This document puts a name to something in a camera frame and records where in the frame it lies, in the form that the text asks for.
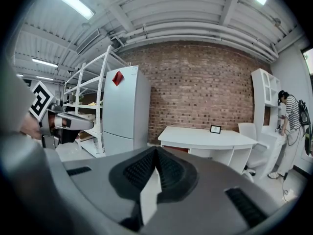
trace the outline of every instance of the white desk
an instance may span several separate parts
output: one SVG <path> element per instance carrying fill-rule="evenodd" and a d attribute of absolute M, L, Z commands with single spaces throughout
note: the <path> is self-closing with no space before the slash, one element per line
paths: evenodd
<path fill-rule="evenodd" d="M 249 158 L 252 146 L 257 141 L 234 131 L 221 131 L 180 128 L 167 126 L 158 137 L 161 146 L 187 148 L 188 153 L 212 158 L 235 171 L 242 173 Z"/>

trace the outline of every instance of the white wall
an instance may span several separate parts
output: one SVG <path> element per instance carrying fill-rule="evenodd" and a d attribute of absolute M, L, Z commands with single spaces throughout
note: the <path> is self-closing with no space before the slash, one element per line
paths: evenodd
<path fill-rule="evenodd" d="M 277 61 L 271 64 L 273 75 L 280 80 L 281 89 L 303 100 L 308 107 L 311 122 L 313 121 L 313 93 L 310 74 L 301 50 L 309 45 L 306 39 L 300 39 L 281 53 Z M 305 150 L 296 154 L 294 165 L 311 173 L 313 158 Z"/>
<path fill-rule="evenodd" d="M 63 96 L 63 85 L 48 83 L 46 81 L 41 81 L 41 82 L 48 88 L 48 90 L 53 95 L 55 95 L 55 91 L 60 91 L 61 92 L 61 97 Z M 32 80 L 31 81 L 31 85 L 30 85 L 30 89 L 32 90 L 37 83 L 38 83 L 38 81 Z"/>

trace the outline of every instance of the shelf rack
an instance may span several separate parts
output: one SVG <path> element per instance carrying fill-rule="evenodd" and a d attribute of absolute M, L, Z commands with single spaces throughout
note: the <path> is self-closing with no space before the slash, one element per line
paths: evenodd
<path fill-rule="evenodd" d="M 64 106 L 74 107 L 76 115 L 78 115 L 79 108 L 96 110 L 96 123 L 94 127 L 91 130 L 84 130 L 94 136 L 94 138 L 81 141 L 81 146 L 96 158 L 105 156 L 102 145 L 102 128 L 100 119 L 100 109 L 102 108 L 102 105 L 100 105 L 100 99 L 101 92 L 103 92 L 104 89 L 105 77 L 108 71 L 126 66 L 128 66 L 128 64 L 113 53 L 112 46 L 109 46 L 105 53 L 96 57 L 87 64 L 83 63 L 81 69 L 72 75 L 64 84 L 63 99 L 71 92 L 75 92 L 76 95 L 74 104 L 64 104 Z M 71 84 L 76 86 L 67 90 L 66 87 L 69 81 L 71 81 Z M 80 95 L 95 92 L 97 93 L 96 105 L 90 106 L 79 104 Z"/>

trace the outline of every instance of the white ceiling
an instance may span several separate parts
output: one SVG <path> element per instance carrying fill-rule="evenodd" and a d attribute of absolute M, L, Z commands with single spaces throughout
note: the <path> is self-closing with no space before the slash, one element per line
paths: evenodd
<path fill-rule="evenodd" d="M 268 0 L 264 6 L 255 0 L 80 1 L 95 12 L 89 21 L 61 0 L 35 0 L 16 45 L 17 72 L 30 78 L 40 75 L 56 82 L 65 81 L 70 77 L 67 70 L 77 70 L 82 62 L 103 53 L 115 35 L 125 45 L 119 51 L 154 42 L 190 39 L 233 46 L 267 62 L 277 59 L 275 49 L 280 52 L 303 35 L 282 0 Z M 274 25 L 274 18 L 279 18 L 280 26 Z M 163 24 L 160 29 L 149 30 L 148 26 L 159 24 Z M 143 26 L 148 30 L 125 37 Z M 100 37 L 77 54 L 77 47 L 99 28 Z M 59 68 L 36 64 L 32 57 L 58 64 Z"/>

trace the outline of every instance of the brick wall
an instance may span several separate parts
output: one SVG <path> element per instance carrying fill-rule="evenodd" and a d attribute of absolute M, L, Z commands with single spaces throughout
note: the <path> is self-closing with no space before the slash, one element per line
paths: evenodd
<path fill-rule="evenodd" d="M 270 72 L 268 64 L 240 50 L 200 42 L 148 45 L 119 56 L 139 65 L 151 82 L 152 143 L 168 125 L 209 129 L 214 124 L 238 131 L 238 123 L 253 122 L 251 72 Z"/>

